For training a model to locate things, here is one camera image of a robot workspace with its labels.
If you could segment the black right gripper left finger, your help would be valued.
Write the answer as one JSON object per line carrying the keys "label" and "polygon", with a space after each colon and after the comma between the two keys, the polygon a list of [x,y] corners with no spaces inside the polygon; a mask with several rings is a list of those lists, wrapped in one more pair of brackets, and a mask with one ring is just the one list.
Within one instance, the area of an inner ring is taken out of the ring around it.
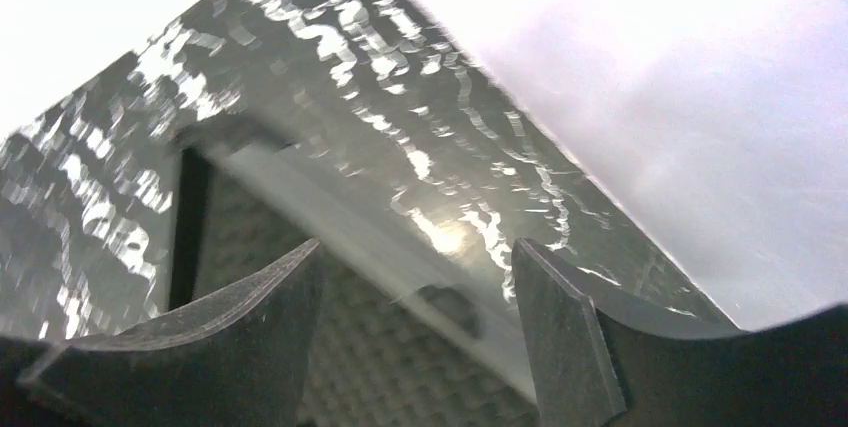
{"label": "black right gripper left finger", "polygon": [[311,239],[116,335],[3,336],[5,426],[294,426],[321,309]]}

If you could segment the black poker set case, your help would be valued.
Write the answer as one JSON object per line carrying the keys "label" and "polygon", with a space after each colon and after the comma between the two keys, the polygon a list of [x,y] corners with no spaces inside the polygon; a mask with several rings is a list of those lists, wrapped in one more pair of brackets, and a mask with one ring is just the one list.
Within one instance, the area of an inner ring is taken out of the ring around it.
{"label": "black poker set case", "polygon": [[[171,277],[178,307],[258,272],[307,234],[203,153],[224,135],[258,137],[236,121],[178,129],[181,158]],[[534,426],[536,407],[346,263],[325,270],[309,354],[302,426]]]}

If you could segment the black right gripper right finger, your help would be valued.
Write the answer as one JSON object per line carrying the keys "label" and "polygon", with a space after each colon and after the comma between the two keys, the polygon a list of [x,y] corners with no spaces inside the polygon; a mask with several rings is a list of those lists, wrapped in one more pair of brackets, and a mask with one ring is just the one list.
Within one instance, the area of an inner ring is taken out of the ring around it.
{"label": "black right gripper right finger", "polygon": [[545,426],[843,426],[847,308],[760,331],[671,311],[516,241]]}

